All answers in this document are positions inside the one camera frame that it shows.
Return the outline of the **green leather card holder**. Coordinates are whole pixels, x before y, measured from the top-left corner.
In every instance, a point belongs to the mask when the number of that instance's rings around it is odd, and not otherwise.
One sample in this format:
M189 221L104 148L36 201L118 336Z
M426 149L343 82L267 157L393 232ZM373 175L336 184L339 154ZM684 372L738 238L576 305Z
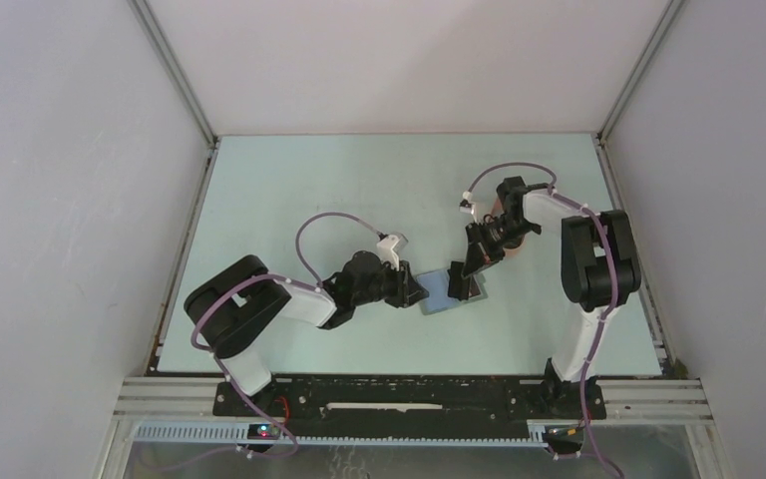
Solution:
M416 277L418 283L427 291L428 295L419 302L424 315L433 315L446 312L462 305L473 303L488 298L484 281L481 276L471 278L468 291L457 290L461 282L451 279L448 269L437 269L419 274Z

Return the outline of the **black gold-print credit card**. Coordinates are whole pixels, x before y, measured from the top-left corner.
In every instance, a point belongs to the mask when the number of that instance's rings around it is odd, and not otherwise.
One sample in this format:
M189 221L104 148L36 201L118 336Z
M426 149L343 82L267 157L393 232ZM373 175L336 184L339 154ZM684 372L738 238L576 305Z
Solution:
M463 276L464 263L462 261L452 261L448 269L449 283L447 295L459 301L468 300L468 281L469 277Z

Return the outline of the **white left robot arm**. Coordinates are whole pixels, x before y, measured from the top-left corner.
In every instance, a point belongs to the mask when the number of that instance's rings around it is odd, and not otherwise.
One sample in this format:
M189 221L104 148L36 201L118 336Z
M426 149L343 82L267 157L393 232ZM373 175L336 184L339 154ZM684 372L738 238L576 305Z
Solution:
M394 265L370 251L359 251L322 285L271 272L249 254L192 291L184 311L194 325L191 345L207 351L228 381L236 401L251 415L263 415L275 402L272 372L252 345L277 319L318 329L333 329L356 309L384 302L411 307L430 296L402 260Z

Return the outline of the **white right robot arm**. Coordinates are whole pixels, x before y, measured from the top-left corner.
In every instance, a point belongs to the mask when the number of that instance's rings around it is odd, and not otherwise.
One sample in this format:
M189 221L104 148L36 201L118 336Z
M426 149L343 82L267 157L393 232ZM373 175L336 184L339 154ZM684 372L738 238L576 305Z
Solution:
M551 184L528 185L506 178L496 189L497 215L476 213L471 192L460 208L472 216L465 227L467 249L461 278L502 261L526 235L552 233L561 243L560 279L575 318L563 344L549 359L540 402L546 413L565 417L580 403L575 386L592 378L608 326L641 286L641 268L628 214L597 212L558 192Z

